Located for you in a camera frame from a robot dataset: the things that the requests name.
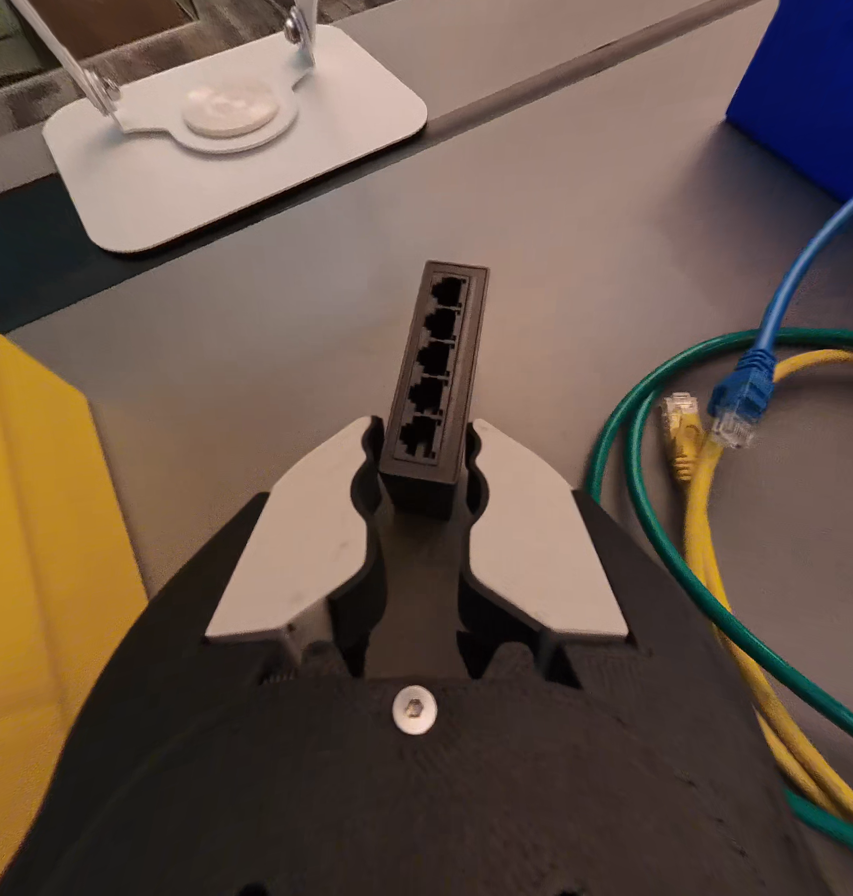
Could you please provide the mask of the black network switch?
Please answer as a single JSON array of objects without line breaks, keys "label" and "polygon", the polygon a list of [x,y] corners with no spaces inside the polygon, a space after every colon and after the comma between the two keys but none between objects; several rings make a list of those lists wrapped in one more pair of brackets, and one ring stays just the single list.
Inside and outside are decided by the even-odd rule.
[{"label": "black network switch", "polygon": [[378,471],[393,507],[452,517],[488,295],[489,269],[423,269]]}]

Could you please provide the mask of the yellow plastic bin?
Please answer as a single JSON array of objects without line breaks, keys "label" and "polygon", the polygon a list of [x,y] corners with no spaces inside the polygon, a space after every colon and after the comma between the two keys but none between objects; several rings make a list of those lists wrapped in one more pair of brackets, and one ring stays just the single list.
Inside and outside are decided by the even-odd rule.
[{"label": "yellow plastic bin", "polygon": [[0,334],[0,877],[146,605],[89,403]]}]

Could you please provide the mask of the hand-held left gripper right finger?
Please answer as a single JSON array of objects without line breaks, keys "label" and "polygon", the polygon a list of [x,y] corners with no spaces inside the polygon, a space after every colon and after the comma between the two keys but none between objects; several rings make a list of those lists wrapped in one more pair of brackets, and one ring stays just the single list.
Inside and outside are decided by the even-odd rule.
[{"label": "hand-held left gripper right finger", "polygon": [[525,645],[543,672],[569,644],[625,644],[630,629],[569,482],[486,420],[468,427],[458,611],[488,653]]}]

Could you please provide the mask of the black desk mat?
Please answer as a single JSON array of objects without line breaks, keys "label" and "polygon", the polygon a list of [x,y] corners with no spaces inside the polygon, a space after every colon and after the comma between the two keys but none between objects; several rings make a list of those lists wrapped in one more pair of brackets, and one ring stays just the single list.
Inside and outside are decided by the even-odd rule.
[{"label": "black desk mat", "polygon": [[120,269],[87,236],[59,175],[0,194],[0,332],[99,292]]}]

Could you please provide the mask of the blue plastic bin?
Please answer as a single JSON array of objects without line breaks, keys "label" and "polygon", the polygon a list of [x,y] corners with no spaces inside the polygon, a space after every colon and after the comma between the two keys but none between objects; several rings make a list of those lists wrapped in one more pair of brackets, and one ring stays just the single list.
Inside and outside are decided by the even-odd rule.
[{"label": "blue plastic bin", "polygon": [[853,1],[780,1],[726,120],[833,198],[853,197]]}]

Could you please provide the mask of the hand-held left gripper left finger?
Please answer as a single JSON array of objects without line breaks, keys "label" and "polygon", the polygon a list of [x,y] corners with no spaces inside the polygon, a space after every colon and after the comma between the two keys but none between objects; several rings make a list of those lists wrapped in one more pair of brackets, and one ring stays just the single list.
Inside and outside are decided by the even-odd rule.
[{"label": "hand-held left gripper left finger", "polygon": [[210,644],[276,642],[296,665],[333,644],[354,678],[387,604],[376,527],[385,428],[362,417],[273,486],[205,630]]}]

